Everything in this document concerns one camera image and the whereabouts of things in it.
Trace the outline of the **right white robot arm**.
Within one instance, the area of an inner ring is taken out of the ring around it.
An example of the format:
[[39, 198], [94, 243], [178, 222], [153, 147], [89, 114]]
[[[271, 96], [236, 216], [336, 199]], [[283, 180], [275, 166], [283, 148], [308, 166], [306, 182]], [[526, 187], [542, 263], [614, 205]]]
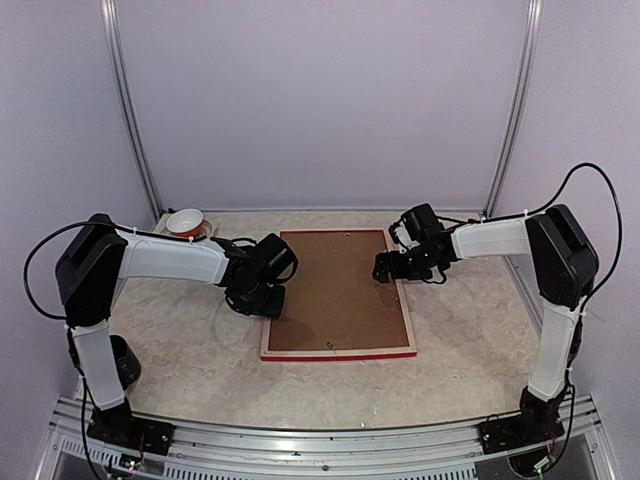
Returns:
[[593, 291], [598, 256], [570, 209], [557, 204], [518, 218], [444, 226], [430, 205], [405, 212], [389, 228], [395, 249], [376, 255], [372, 277], [430, 283], [454, 262], [480, 257], [531, 257], [543, 324], [528, 392], [542, 400], [565, 388], [579, 310]]

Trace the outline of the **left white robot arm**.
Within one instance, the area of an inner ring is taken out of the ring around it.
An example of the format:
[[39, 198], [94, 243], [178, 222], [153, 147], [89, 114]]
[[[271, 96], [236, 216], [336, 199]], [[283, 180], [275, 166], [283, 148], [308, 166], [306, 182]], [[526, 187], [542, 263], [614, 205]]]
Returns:
[[99, 424], [121, 445], [140, 434], [126, 401], [109, 334], [108, 320], [119, 293], [131, 278], [191, 281], [221, 288], [228, 306], [246, 316], [276, 319], [285, 301], [285, 284], [298, 258], [279, 236], [269, 234], [240, 246], [234, 240], [175, 238], [114, 224], [96, 214], [59, 258], [55, 276], [65, 322]]

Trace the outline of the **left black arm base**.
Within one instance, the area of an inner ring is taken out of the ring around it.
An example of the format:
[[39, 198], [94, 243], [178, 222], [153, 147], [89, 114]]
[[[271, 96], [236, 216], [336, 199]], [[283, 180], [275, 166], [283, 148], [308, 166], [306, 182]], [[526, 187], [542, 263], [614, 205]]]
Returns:
[[95, 408], [87, 427], [91, 439], [161, 456], [168, 455], [174, 432], [171, 423], [135, 416], [127, 398], [113, 408]]

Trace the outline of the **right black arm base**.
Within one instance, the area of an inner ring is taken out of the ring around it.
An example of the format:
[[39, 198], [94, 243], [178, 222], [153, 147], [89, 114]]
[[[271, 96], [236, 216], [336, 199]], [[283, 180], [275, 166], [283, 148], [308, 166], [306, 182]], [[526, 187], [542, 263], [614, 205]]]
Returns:
[[559, 407], [568, 388], [550, 399], [542, 400], [524, 388], [515, 416], [488, 417], [478, 426], [482, 451], [485, 455], [513, 450], [561, 437], [564, 426]]

